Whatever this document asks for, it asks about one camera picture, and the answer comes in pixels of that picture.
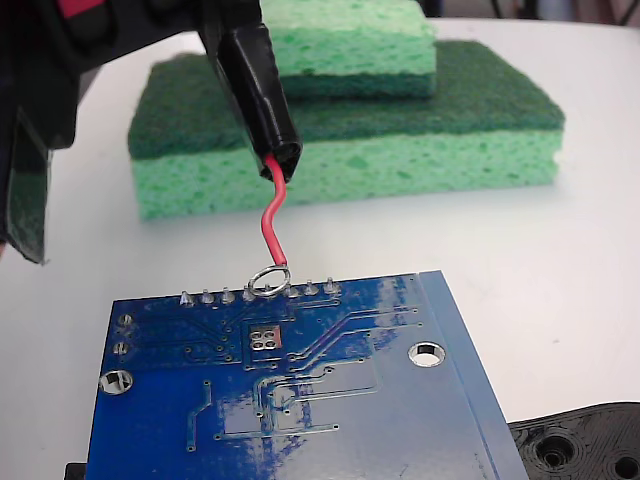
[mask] light green sponge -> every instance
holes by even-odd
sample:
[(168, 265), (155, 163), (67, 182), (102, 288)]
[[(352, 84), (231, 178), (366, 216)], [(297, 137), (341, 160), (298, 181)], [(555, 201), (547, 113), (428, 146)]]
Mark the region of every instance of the light green sponge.
[(427, 97), (433, 27), (415, 0), (262, 2), (287, 98)]
[[(264, 208), (260, 178), (210, 67), (156, 65), (129, 147), (143, 218)], [(430, 100), (290, 102), (305, 145), (287, 205), (550, 183), (564, 116), (474, 42), (438, 44)]]

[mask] metal pin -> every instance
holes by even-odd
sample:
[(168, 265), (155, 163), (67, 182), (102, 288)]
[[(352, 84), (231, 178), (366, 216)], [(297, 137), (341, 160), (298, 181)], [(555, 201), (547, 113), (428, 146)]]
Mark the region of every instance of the metal pin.
[(128, 313), (125, 313), (120, 318), (118, 318), (118, 323), (123, 327), (128, 327), (133, 323), (133, 317)]
[(300, 296), (300, 292), (298, 291), (298, 289), (296, 287), (292, 287), (291, 285), (285, 288), (282, 294), (287, 298), (298, 298)]
[(338, 285), (338, 282), (334, 282), (333, 278), (329, 277), (327, 283), (324, 285), (324, 293), (328, 295), (340, 293), (340, 285)]
[(193, 299), (193, 295), (189, 295), (187, 292), (182, 292), (180, 295), (180, 306), (181, 307), (193, 307), (196, 304)]
[(202, 303), (211, 304), (215, 302), (216, 297), (213, 293), (210, 293), (209, 290), (203, 290), (202, 295), (200, 295), (200, 299), (202, 300)]
[(307, 280), (307, 286), (304, 287), (305, 295), (316, 295), (318, 293), (318, 287), (316, 287), (311, 280)]
[(118, 342), (113, 346), (114, 355), (126, 355), (129, 352), (129, 345), (124, 342)]
[(233, 294), (233, 292), (230, 292), (227, 287), (224, 287), (222, 289), (222, 303), (224, 303), (225, 305), (229, 305), (230, 303), (233, 303), (235, 299), (236, 296)]
[(248, 286), (244, 287), (244, 292), (242, 292), (242, 299), (245, 302), (253, 302), (256, 299), (256, 296), (251, 293), (251, 290), (249, 290)]

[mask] black connector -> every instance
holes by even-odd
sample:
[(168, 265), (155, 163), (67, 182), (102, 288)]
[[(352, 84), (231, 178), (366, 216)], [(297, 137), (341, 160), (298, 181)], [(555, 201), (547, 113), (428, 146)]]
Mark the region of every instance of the black connector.
[(259, 4), (249, 0), (225, 8), (224, 2), (221, 7), (205, 2), (204, 8), (201, 36), (207, 55), (231, 93), (232, 107), (239, 110), (260, 175), (271, 179), (264, 159), (273, 153), (288, 182), (298, 165), (302, 142), (289, 115)]

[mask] red wire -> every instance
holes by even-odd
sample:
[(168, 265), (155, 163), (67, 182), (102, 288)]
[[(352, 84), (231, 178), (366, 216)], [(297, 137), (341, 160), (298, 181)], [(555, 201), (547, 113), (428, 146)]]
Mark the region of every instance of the red wire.
[(273, 216), (287, 198), (287, 184), (284, 181), (282, 169), (280, 168), (280, 165), (278, 165), (273, 154), (270, 153), (267, 155), (264, 163), (269, 170), (271, 170), (273, 183), (276, 187), (276, 195), (262, 214), (262, 235), (264, 235), (267, 247), (269, 247), (269, 252), (273, 257), (275, 264), (286, 265), (287, 257), (284, 256), (280, 242), (278, 242), (278, 237), (276, 237), (276, 232), (273, 230)]

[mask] blue circuit board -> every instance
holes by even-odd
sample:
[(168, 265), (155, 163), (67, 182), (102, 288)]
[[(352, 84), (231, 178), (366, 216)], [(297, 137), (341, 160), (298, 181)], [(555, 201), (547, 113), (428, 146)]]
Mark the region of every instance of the blue circuit board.
[(115, 302), (86, 479), (526, 479), (439, 272), (316, 286)]

